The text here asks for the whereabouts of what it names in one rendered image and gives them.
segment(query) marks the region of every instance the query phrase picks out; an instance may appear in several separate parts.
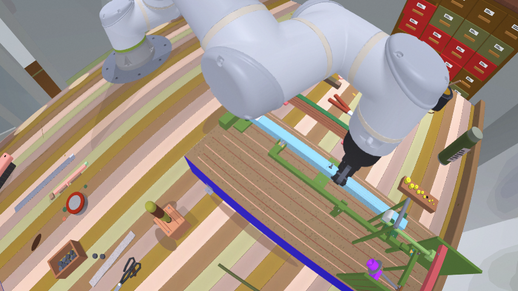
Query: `dark oval hole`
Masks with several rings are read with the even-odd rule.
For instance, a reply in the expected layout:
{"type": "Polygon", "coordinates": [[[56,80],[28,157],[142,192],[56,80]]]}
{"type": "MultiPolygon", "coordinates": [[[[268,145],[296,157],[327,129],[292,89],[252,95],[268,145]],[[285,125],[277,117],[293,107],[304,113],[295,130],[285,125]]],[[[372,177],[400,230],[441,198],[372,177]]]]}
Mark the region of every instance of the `dark oval hole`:
{"type": "Polygon", "coordinates": [[[32,247],[30,248],[31,251],[34,252],[34,250],[38,247],[39,241],[41,240],[41,233],[36,236],[34,241],[32,242],[32,247]]]}

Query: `drawer label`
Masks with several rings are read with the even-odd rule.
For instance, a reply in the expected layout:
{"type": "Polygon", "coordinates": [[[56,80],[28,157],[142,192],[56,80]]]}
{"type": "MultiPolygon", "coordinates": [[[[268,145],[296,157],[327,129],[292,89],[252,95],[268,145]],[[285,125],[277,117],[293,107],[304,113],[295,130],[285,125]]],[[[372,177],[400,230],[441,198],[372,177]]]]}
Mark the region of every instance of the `drawer label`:
{"type": "Polygon", "coordinates": [[[489,10],[489,9],[487,9],[487,8],[486,8],[486,9],[484,9],[484,12],[485,12],[485,13],[487,13],[487,14],[489,14],[489,15],[491,15],[491,16],[493,16],[493,14],[494,14],[494,12],[493,12],[493,11],[491,11],[491,10],[489,10]]]}
{"type": "Polygon", "coordinates": [[[447,159],[447,161],[454,162],[461,156],[463,156],[465,153],[469,152],[471,149],[461,149],[459,150],[455,155],[453,155],[451,158],[447,159]]]}

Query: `dark green can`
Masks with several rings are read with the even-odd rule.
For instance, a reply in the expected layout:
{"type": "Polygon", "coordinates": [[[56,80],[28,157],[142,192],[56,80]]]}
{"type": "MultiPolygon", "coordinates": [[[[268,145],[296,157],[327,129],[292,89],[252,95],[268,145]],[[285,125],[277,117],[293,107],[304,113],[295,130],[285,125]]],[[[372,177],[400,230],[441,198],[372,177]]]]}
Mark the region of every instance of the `dark green can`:
{"type": "Polygon", "coordinates": [[[439,162],[445,166],[450,162],[455,161],[467,153],[467,150],[471,149],[481,139],[482,131],[478,127],[471,127],[467,132],[439,153],[439,162]]]}

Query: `drawer handle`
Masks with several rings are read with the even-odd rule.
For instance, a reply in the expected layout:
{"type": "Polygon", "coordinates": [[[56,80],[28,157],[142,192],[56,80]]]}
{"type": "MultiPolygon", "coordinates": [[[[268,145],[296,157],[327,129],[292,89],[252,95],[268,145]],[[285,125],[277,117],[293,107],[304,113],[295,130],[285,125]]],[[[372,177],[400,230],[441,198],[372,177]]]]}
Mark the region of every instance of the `drawer handle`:
{"type": "Polygon", "coordinates": [[[461,81],[461,83],[462,83],[464,86],[466,86],[468,89],[469,89],[469,88],[471,88],[471,86],[470,86],[470,85],[468,85],[468,83],[464,82],[464,80],[462,80],[462,81],[461,81]]]}
{"type": "Polygon", "coordinates": [[[514,34],[512,34],[512,33],[508,32],[507,30],[505,31],[505,34],[506,34],[506,35],[508,35],[508,36],[510,36],[510,37],[511,37],[511,38],[513,38],[514,40],[518,39],[518,38],[516,37],[516,35],[514,35],[514,34]]]}
{"type": "Polygon", "coordinates": [[[483,70],[481,70],[481,69],[479,69],[479,68],[477,68],[477,67],[473,67],[473,68],[475,68],[475,70],[479,71],[479,73],[484,74],[484,71],[483,71],[483,70]]]}
{"type": "Polygon", "coordinates": [[[464,34],[464,37],[469,39],[472,42],[475,42],[475,40],[472,37],[470,37],[469,35],[467,35],[467,34],[464,34]]]}
{"type": "Polygon", "coordinates": [[[438,41],[436,41],[436,40],[435,40],[435,39],[433,39],[433,38],[428,38],[428,39],[429,39],[430,41],[432,41],[433,43],[435,43],[435,44],[439,44],[439,42],[438,42],[438,41]]]}
{"type": "Polygon", "coordinates": [[[462,5],[461,3],[458,3],[458,2],[456,2],[456,1],[454,1],[454,0],[451,0],[451,2],[452,2],[454,5],[459,6],[460,8],[464,7],[464,5],[462,5]]]}
{"type": "Polygon", "coordinates": [[[443,21],[442,19],[439,19],[439,22],[444,24],[446,27],[449,27],[449,23],[446,23],[445,21],[443,21]]]}
{"type": "Polygon", "coordinates": [[[495,53],[495,52],[494,52],[494,51],[492,51],[492,50],[489,50],[489,53],[490,53],[490,54],[492,54],[493,56],[497,57],[497,58],[499,58],[499,57],[500,57],[497,53],[495,53]]]}
{"type": "Polygon", "coordinates": [[[423,16],[423,15],[424,15],[423,13],[421,13],[421,12],[417,11],[416,9],[412,9],[412,12],[415,12],[416,14],[418,14],[418,15],[420,15],[420,16],[423,16]]]}
{"type": "Polygon", "coordinates": [[[408,24],[408,23],[407,23],[407,24],[405,24],[405,26],[407,26],[407,27],[408,27],[408,28],[410,28],[411,30],[415,30],[415,28],[414,28],[414,27],[411,27],[411,26],[410,26],[410,24],[408,24]]]}
{"type": "Polygon", "coordinates": [[[490,23],[491,21],[487,18],[485,18],[484,16],[482,15],[479,15],[479,18],[482,19],[483,21],[487,22],[487,23],[490,23]]]}

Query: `green ring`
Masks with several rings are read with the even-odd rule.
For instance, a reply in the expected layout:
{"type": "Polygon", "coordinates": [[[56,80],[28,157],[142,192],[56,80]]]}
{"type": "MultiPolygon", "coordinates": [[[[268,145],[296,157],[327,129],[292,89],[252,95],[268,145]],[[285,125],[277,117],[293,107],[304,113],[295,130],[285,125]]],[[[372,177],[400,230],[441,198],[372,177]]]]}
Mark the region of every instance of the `green ring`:
{"type": "Polygon", "coordinates": [[[134,49],[136,49],[137,47],[139,47],[141,44],[144,43],[144,41],[146,40],[146,36],[144,35],[144,38],[137,44],[135,44],[134,46],[130,47],[130,48],[127,48],[125,50],[115,50],[113,49],[114,51],[116,51],[117,53],[127,53],[127,52],[130,52],[134,49]]]}

